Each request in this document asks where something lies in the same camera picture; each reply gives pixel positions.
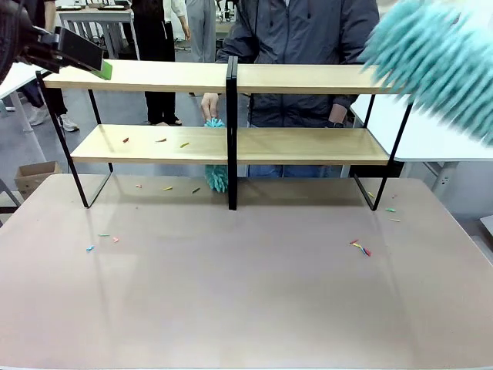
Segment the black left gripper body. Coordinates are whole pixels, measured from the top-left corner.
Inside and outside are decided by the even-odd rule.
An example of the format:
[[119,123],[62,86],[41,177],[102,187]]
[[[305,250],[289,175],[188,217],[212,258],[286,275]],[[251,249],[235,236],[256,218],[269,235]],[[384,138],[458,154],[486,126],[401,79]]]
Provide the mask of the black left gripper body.
[[53,73],[60,70],[61,58],[56,55],[60,31],[34,25],[29,16],[34,7],[34,1],[1,1],[1,82],[15,62]]

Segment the person's right hand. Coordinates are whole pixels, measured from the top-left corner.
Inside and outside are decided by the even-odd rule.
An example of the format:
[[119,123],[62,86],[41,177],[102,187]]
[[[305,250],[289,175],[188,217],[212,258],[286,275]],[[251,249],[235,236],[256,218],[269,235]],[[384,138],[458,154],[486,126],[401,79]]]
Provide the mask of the person's right hand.
[[204,93],[201,101],[201,110],[205,121],[209,121],[212,118],[217,118],[217,106],[219,102],[219,95],[217,93]]

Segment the person's left hand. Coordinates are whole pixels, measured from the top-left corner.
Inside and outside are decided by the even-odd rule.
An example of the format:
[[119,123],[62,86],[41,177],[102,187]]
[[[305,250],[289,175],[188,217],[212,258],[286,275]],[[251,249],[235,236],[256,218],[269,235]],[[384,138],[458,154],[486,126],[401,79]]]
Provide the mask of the person's left hand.
[[337,123],[343,125],[347,116],[347,108],[334,103],[330,111],[329,120],[332,123]]

